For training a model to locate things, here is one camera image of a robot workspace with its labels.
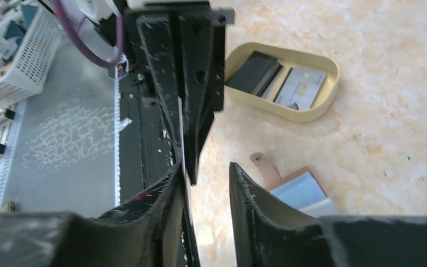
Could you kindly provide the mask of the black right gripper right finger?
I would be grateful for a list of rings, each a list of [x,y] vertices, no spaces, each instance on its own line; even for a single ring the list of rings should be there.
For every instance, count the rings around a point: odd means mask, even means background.
[[[427,266],[427,216],[314,218],[235,162],[229,189],[238,266]]]

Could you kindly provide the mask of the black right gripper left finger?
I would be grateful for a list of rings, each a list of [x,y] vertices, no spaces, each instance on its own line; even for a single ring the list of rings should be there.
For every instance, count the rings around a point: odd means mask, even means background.
[[[0,212],[0,266],[177,266],[182,167],[96,219]]]

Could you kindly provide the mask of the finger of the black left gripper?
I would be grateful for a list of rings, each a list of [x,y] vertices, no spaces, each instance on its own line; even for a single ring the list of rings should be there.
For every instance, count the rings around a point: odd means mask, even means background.
[[[170,19],[167,14],[145,14],[137,18],[142,49],[166,118],[174,161],[181,159],[178,116],[178,83],[173,55]]]
[[[183,140],[186,172],[191,185],[197,184],[201,119],[206,111],[212,66],[213,28],[210,7],[190,7],[179,15],[184,80]]]

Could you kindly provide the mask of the black VIP credit card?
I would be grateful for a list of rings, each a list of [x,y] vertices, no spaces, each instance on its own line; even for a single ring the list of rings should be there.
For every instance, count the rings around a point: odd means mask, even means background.
[[[282,69],[277,58],[254,51],[241,67],[225,82],[236,90],[261,96]]]

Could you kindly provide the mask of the silver VIP credit card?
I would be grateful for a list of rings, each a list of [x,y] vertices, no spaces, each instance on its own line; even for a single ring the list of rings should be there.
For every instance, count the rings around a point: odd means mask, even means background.
[[[309,110],[326,76],[322,71],[293,67],[282,83],[274,103],[296,111]]]

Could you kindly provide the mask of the beige oval tray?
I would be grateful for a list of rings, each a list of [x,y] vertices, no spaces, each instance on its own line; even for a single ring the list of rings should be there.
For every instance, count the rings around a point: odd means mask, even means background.
[[[339,78],[338,64],[329,57],[258,42],[238,46],[225,62],[231,98],[293,122],[320,118]]]

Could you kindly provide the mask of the white perforated plastic basket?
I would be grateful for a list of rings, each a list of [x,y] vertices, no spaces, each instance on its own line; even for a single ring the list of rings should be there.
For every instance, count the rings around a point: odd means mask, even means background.
[[[43,7],[23,4],[0,22],[0,108],[43,91],[62,31]]]

